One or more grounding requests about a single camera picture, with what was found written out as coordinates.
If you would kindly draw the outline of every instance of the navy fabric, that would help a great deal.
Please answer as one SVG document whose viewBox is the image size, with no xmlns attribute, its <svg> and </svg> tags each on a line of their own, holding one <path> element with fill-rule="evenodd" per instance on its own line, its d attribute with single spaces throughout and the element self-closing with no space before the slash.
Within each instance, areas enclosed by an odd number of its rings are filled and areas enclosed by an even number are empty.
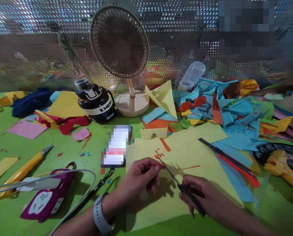
<svg viewBox="0 0 293 236">
<path fill-rule="evenodd" d="M 12 116 L 21 118 L 32 114 L 35 110 L 44 108 L 53 93 L 54 91 L 47 88 L 38 88 L 36 92 L 15 100 L 11 106 L 13 107 Z"/>
</svg>

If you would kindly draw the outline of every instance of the clear plastic bottle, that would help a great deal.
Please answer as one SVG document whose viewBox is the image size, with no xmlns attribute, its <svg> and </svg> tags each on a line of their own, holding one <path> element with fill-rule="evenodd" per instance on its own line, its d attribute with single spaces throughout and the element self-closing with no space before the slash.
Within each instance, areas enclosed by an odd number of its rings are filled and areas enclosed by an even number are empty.
<svg viewBox="0 0 293 236">
<path fill-rule="evenodd" d="M 205 65 L 196 61 L 191 63 L 185 75 L 179 82 L 178 90 L 190 91 L 205 72 Z"/>
</svg>

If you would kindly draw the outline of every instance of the perforated panel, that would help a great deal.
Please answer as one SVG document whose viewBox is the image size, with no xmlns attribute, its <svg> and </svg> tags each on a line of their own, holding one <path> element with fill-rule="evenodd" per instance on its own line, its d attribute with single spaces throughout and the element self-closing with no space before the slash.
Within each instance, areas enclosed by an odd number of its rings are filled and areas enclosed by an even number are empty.
<svg viewBox="0 0 293 236">
<path fill-rule="evenodd" d="M 286 77 L 293 63 L 293 0 L 274 1 L 274 51 L 266 56 L 220 55 L 219 1 L 0 0 L 0 91 L 74 88 L 71 63 L 57 32 L 65 33 L 93 81 L 113 92 L 127 90 L 126 80 L 107 72 L 95 58 L 90 20 L 106 5 L 131 11 L 142 23 L 150 45 L 136 89 L 154 88 L 172 79 L 177 87 L 189 65 L 200 60 L 206 78 L 219 81 L 255 78 L 263 87 Z"/>
</svg>

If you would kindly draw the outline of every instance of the yellow handle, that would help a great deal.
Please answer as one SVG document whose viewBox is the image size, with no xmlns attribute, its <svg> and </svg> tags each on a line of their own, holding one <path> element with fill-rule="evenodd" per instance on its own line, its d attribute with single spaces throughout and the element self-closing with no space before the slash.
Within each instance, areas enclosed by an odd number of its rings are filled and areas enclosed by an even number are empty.
<svg viewBox="0 0 293 236">
<path fill-rule="evenodd" d="M 15 174 L 13 174 L 4 184 L 11 184 L 21 181 L 28 174 L 28 172 L 43 158 L 41 152 L 37 153 L 30 161 L 28 161 L 23 167 L 21 167 Z M 5 195 L 12 193 L 13 190 L 7 190 L 0 193 L 0 199 L 3 199 Z"/>
</svg>

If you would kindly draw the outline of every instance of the desk fan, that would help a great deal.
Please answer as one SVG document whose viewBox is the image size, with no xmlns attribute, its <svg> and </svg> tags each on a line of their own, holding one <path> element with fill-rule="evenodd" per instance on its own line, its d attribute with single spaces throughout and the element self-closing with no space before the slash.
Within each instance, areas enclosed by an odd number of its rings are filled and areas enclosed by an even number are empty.
<svg viewBox="0 0 293 236">
<path fill-rule="evenodd" d="M 103 67 L 128 80 L 129 91 L 119 95 L 115 102 L 120 114 L 134 117 L 146 112 L 149 96 L 135 90 L 132 81 L 143 71 L 149 57 L 149 43 L 141 23 L 124 8 L 107 6 L 93 17 L 90 39 Z"/>
</svg>

